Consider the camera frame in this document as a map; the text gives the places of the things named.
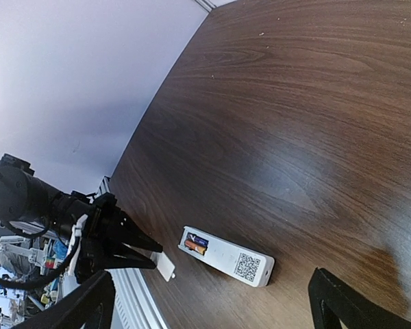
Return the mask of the white remote control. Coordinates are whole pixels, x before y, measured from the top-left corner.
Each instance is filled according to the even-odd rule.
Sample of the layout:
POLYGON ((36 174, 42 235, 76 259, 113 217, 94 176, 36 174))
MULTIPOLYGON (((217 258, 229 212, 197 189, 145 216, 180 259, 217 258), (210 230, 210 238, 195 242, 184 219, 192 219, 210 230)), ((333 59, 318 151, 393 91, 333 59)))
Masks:
POLYGON ((268 285, 275 259, 241 245, 219 238, 191 226, 184 226, 178 248, 201 262, 231 276, 251 287, 268 285), (205 254, 202 256, 189 250, 184 241, 187 234, 193 233, 208 241, 205 254))

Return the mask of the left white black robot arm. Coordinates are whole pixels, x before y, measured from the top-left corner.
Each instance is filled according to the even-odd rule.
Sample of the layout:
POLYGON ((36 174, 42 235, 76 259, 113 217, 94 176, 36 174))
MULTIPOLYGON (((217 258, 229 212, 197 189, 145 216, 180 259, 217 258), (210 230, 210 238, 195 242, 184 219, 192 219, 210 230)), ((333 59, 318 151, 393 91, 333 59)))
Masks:
POLYGON ((3 224, 39 221, 63 239, 76 227, 81 236, 75 268, 79 283, 100 270, 155 269, 156 264, 139 250, 163 250, 118 207, 113 194, 92 199, 76 191, 63 193, 34 177, 29 163, 19 159, 4 158, 0 163, 0 220, 3 224))

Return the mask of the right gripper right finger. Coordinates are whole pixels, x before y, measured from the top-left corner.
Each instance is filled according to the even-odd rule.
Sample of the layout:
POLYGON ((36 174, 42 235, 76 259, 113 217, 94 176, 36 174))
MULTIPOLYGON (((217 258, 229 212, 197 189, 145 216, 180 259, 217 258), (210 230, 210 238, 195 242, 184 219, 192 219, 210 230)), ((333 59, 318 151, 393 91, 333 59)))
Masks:
POLYGON ((309 281, 315 328, 411 328, 411 321, 381 307, 325 268, 309 281))

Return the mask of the purple AAA battery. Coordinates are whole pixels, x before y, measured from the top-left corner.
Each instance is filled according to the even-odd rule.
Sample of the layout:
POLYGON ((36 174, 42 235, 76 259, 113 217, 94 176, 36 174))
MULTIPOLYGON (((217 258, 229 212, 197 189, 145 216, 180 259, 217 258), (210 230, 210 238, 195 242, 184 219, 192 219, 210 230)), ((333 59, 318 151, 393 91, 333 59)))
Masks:
POLYGON ((193 233, 188 233, 187 234, 187 239, 192 241, 193 243, 200 245, 202 247, 207 247, 208 246, 208 241, 201 238, 200 236, 193 234, 193 233))

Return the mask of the orange AAA battery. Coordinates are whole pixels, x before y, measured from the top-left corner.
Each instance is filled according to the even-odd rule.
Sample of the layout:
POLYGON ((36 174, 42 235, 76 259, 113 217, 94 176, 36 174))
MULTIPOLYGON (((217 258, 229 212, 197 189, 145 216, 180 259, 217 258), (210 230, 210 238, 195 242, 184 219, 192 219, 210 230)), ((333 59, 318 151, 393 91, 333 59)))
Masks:
POLYGON ((195 242, 191 241, 191 240, 185 240, 184 241, 184 245, 192 251, 195 251, 196 253, 200 254, 200 255, 204 255, 207 248, 203 247, 201 245, 196 244, 195 242))

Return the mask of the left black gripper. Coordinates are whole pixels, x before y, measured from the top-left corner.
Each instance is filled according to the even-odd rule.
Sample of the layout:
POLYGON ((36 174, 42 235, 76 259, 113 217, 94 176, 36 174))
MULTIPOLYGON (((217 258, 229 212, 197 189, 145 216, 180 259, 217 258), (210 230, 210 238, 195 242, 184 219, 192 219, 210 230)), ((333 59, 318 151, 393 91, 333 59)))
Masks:
POLYGON ((78 281, 86 281, 100 270, 156 268, 150 258, 137 252, 126 256, 114 254, 120 246, 114 235, 119 241, 132 247, 163 252, 163 247, 141 230, 126 212, 119 212, 116 203, 117 199, 113 194, 104 193, 90 205, 75 267, 78 281))

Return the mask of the white battery cover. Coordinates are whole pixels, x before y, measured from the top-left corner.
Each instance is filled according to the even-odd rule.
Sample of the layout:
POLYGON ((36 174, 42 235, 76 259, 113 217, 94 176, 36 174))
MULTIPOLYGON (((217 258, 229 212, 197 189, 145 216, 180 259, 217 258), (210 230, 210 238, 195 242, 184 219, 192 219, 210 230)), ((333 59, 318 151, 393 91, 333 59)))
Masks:
POLYGON ((151 260, 167 282, 175 278, 175 265, 164 252, 152 252, 151 260))

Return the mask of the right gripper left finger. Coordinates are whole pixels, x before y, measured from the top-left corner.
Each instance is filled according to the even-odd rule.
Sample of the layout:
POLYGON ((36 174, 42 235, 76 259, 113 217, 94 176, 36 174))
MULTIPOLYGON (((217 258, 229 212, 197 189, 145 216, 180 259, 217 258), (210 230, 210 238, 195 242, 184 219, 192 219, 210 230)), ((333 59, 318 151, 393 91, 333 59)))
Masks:
POLYGON ((99 271, 57 304, 15 328, 110 328, 115 287, 107 271, 99 271))

